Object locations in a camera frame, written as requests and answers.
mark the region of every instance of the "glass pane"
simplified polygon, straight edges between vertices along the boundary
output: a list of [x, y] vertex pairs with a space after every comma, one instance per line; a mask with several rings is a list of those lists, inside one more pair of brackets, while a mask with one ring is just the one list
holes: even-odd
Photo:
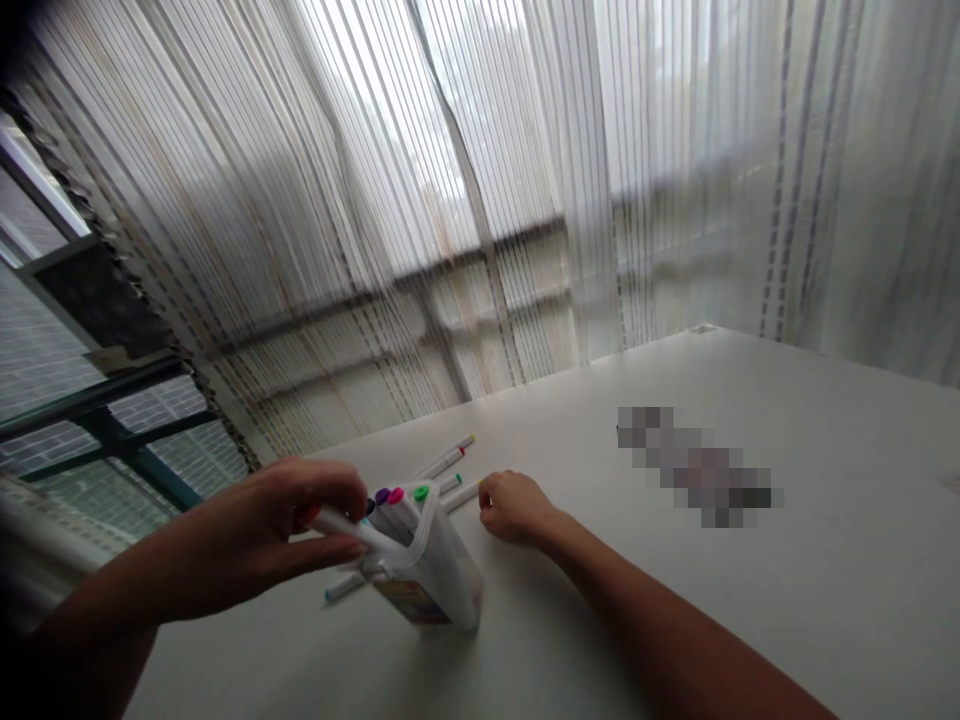
[[144, 483], [131, 476], [132, 472], [121, 463], [112, 467], [101, 461], [40, 480], [34, 487], [139, 540], [163, 527], [173, 512]]
[[203, 395], [186, 375], [110, 404], [114, 417], [133, 432], [166, 425], [206, 408]]
[[83, 428], [68, 422], [56, 423], [0, 444], [0, 470], [20, 476], [99, 445]]
[[150, 445], [204, 499], [247, 475], [247, 465], [220, 422], [201, 425]]
[[103, 380], [87, 348], [0, 265], [0, 420]]

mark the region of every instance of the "right hand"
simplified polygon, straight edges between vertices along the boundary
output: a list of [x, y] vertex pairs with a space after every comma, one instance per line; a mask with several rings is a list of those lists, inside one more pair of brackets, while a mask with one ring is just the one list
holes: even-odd
[[480, 521], [509, 543], [533, 545], [551, 522], [563, 516], [533, 478], [504, 470], [480, 481]]

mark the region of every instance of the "pixelated area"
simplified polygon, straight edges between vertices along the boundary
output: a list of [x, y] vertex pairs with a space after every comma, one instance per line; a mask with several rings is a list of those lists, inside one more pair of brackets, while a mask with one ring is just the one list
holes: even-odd
[[660, 470], [675, 507], [700, 510], [705, 528], [755, 527], [757, 510], [783, 507], [783, 490], [770, 484], [769, 468], [744, 467], [743, 450], [712, 447], [712, 435], [676, 427], [670, 407], [617, 412], [617, 445], [633, 451], [633, 467]]

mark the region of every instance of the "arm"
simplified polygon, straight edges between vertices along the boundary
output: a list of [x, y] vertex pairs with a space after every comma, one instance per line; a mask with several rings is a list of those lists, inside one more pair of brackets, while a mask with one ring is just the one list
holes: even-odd
[[290, 543], [329, 502], [354, 518], [366, 488], [350, 465], [289, 458], [176, 518], [88, 577], [29, 638], [65, 709], [119, 718], [160, 625], [233, 607], [277, 583], [353, 560], [345, 535]]
[[526, 475], [484, 478], [480, 508], [493, 535], [532, 545], [563, 569], [668, 716], [833, 717], [746, 643], [555, 508]]

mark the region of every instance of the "white curtain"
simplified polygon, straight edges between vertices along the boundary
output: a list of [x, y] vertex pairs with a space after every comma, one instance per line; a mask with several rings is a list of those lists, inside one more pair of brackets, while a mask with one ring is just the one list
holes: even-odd
[[14, 90], [267, 462], [704, 322], [960, 384], [957, 22], [75, 0]]

